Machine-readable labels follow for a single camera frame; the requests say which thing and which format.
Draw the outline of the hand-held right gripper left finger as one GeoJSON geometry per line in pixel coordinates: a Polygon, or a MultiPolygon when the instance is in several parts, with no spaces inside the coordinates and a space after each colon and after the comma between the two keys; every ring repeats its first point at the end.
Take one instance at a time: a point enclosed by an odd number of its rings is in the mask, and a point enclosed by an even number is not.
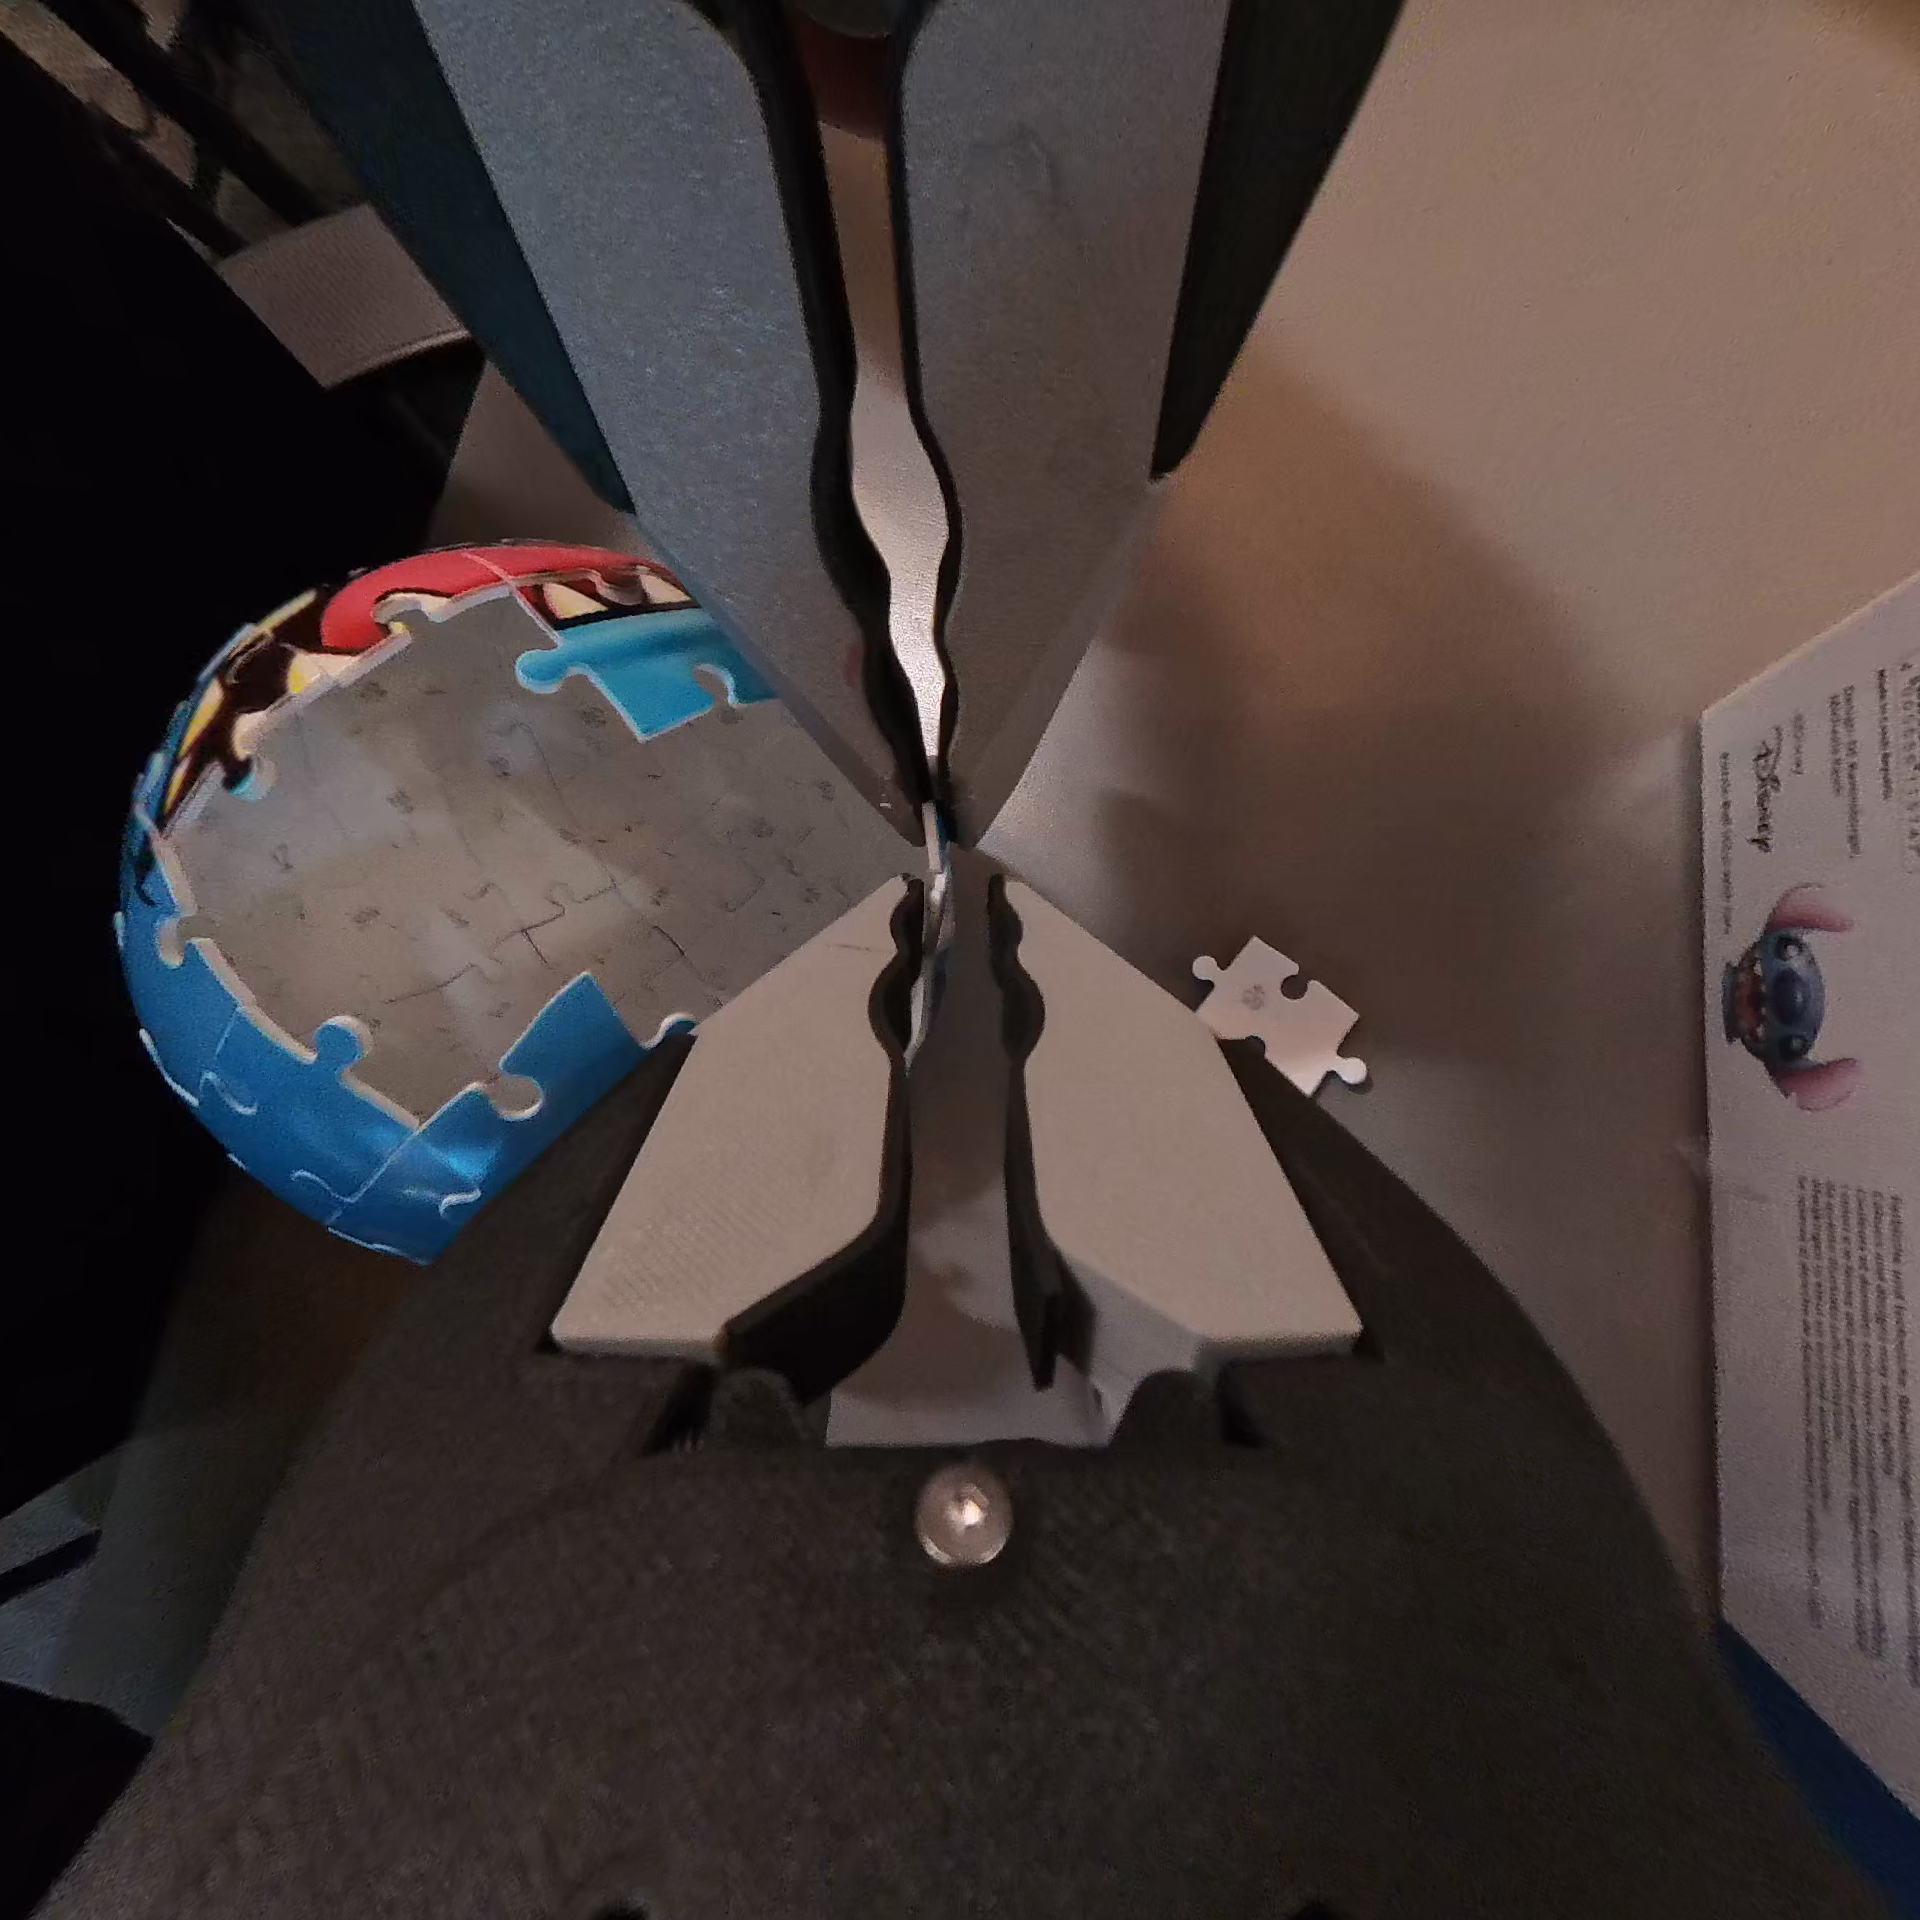
{"type": "Polygon", "coordinates": [[[562,1354],[777,1367],[825,1401],[906,1290],[906,1002],[924,888],[848,916],[710,1012],[551,1319],[562,1354]]]}

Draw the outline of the white and blue puzzle box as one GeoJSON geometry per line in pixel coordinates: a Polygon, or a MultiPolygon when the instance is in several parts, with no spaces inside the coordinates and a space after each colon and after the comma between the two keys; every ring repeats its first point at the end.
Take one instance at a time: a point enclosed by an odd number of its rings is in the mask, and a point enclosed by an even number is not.
{"type": "Polygon", "coordinates": [[[1721,1645],[1915,1910],[1920,580],[1703,710],[1703,1068],[1721,1645]]]}

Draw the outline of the single white-backed puzzle piece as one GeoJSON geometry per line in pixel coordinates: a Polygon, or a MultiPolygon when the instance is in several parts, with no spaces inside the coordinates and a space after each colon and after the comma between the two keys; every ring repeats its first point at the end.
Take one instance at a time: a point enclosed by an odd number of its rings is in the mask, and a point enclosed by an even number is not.
{"type": "Polygon", "coordinates": [[[1262,1042],[1267,1068],[1286,1068],[1305,1098],[1316,1098],[1316,1082],[1372,1082],[1372,1061],[1352,1056],[1357,1002],[1310,985],[1267,939],[1249,939],[1233,958],[1200,955],[1190,973],[1200,985],[1192,1022],[1217,1042],[1262,1042]]]}

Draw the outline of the joined strip of puzzle pieces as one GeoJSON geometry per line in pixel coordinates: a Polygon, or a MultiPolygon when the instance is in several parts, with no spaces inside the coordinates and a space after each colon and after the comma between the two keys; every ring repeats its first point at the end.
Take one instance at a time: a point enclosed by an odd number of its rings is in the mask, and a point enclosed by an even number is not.
{"type": "Polygon", "coordinates": [[[954,955],[954,825],[946,825],[946,799],[924,799],[924,928],[913,928],[898,1068],[913,1068],[932,1022],[946,1002],[946,955],[954,955]]]}

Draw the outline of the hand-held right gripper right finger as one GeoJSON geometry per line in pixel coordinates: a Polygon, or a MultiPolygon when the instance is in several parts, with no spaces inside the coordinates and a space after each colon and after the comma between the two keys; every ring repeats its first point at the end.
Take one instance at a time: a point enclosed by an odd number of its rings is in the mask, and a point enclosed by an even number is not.
{"type": "Polygon", "coordinates": [[[1150,1376],[1357,1354],[1357,1304],[1222,1042],[1113,947],[989,880],[1012,1304],[1036,1383],[1100,1438],[1150,1376]]]}

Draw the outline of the blue cartoon puzzle ball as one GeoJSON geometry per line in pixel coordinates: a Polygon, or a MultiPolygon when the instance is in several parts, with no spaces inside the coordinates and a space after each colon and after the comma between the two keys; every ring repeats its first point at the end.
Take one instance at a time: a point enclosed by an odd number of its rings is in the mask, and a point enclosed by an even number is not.
{"type": "Polygon", "coordinates": [[[458,541],[203,658],[130,786],[117,958],[246,1181],[430,1259],[913,860],[666,565],[458,541]]]}

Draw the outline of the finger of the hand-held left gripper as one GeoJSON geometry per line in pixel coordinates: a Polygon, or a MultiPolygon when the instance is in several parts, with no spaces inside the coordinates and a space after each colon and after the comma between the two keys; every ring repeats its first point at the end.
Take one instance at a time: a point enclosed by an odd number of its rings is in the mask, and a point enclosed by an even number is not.
{"type": "Polygon", "coordinates": [[[946,485],[946,791],[1012,799],[1159,518],[1222,0],[939,0],[894,32],[906,418],[946,485]]]}
{"type": "Polygon", "coordinates": [[[861,334],[785,10],[418,10],[634,535],[819,755],[924,839],[886,565],[848,502],[861,334]]]}

